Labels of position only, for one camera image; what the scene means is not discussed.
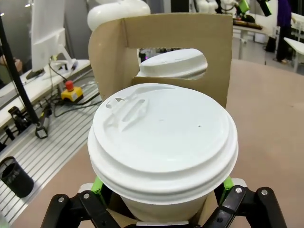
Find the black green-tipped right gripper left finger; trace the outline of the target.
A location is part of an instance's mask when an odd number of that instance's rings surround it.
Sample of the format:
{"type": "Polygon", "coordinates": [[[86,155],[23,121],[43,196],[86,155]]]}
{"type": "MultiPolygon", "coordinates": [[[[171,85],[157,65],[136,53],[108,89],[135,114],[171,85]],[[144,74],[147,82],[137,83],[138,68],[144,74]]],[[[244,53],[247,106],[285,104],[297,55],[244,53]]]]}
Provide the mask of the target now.
{"type": "Polygon", "coordinates": [[[113,191],[100,180],[93,188],[83,190],[70,198],[65,194],[53,196],[45,214],[46,228],[77,228],[82,221],[91,221],[96,228],[119,228],[108,212],[113,191]]]}

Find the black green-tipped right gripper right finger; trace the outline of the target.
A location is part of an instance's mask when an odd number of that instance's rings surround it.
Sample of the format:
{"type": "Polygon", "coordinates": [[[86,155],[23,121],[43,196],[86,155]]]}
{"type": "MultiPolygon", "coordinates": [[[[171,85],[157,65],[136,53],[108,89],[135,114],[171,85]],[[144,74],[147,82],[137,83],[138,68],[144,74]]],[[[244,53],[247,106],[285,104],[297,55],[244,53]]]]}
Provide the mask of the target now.
{"type": "Polygon", "coordinates": [[[228,177],[214,193],[218,206],[203,225],[205,228],[229,228],[237,216],[245,217],[252,228],[287,227],[270,187],[251,191],[243,179],[228,177]]]}

